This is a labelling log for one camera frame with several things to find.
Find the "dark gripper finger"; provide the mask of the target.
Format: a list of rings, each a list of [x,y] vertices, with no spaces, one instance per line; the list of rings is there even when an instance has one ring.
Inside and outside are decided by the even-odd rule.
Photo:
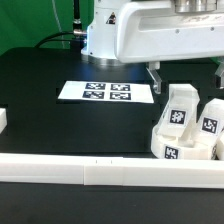
[[[220,89],[224,89],[224,57],[218,58],[219,66],[215,72],[215,75],[219,78],[217,86]]]

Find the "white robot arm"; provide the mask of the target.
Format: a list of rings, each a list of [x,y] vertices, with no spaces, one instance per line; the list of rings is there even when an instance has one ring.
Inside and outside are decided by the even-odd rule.
[[[156,93],[162,61],[217,57],[224,88],[224,0],[94,0],[81,54],[103,66],[146,63]]]

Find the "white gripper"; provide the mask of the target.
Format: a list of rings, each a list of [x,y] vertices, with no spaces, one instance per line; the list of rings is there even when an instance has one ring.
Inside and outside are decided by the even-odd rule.
[[[116,19],[115,55],[123,63],[148,62],[156,94],[156,61],[224,56],[224,0],[147,0],[124,4]]]

